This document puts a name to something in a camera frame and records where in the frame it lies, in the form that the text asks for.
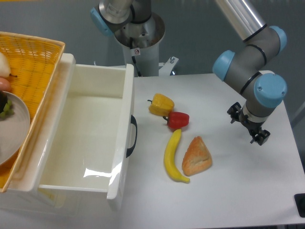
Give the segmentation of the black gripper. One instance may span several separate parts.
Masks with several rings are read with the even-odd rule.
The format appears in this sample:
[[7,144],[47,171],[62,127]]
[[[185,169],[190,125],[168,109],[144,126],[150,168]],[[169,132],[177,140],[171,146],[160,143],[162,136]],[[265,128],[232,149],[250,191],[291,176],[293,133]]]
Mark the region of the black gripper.
[[249,131],[252,140],[250,143],[256,142],[258,145],[262,146],[269,138],[270,132],[261,129],[261,126],[265,122],[264,117],[257,117],[248,111],[247,107],[241,107],[241,105],[236,102],[227,111],[230,115],[231,124],[234,122],[240,122]]

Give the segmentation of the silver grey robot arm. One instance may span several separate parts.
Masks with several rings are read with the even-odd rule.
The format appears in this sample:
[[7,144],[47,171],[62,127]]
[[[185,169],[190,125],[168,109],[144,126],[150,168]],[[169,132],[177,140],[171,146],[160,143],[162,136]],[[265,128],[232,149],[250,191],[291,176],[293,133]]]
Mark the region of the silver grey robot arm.
[[[286,46],[285,32],[268,26],[247,0],[218,0],[219,9],[245,47],[238,53],[224,51],[213,64],[213,73],[244,99],[228,109],[232,122],[247,128],[252,141],[264,144],[270,133],[262,128],[287,93],[285,80],[260,70]],[[159,76],[159,43],[165,34],[163,20],[152,12],[149,0],[102,0],[90,11],[97,29],[114,36],[124,60],[136,76]]]

